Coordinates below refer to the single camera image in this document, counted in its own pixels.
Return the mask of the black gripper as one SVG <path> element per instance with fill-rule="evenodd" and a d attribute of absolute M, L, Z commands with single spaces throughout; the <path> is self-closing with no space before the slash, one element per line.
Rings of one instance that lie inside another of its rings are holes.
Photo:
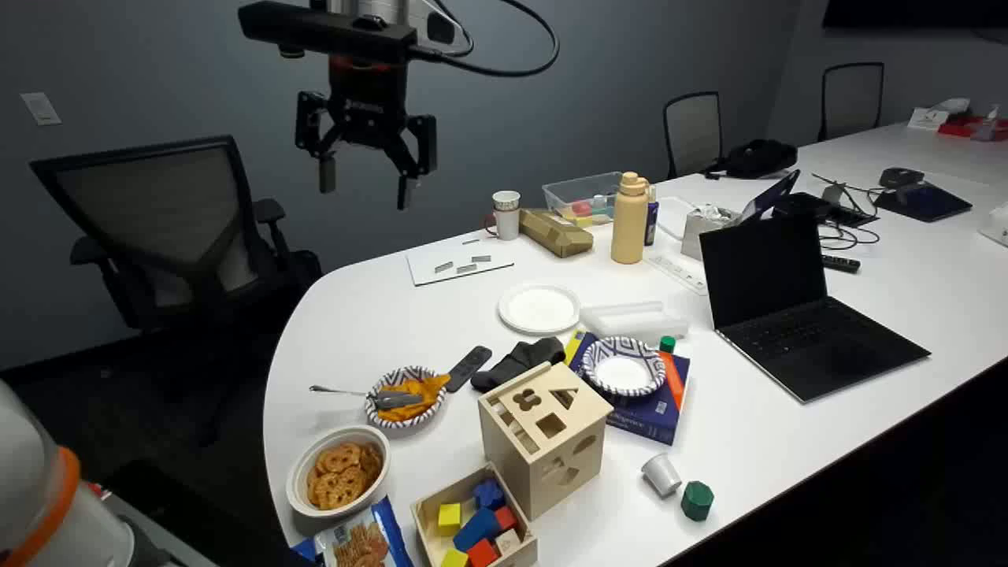
<path fill-rule="evenodd" d="M 313 92 L 296 96 L 296 146 L 317 158 L 317 188 L 336 188 L 336 141 L 368 146 L 399 171 L 396 212 L 405 212 L 413 176 L 434 168 L 437 141 L 433 115 L 405 112 L 405 62 L 333 52 L 329 84 L 329 96 Z"/>

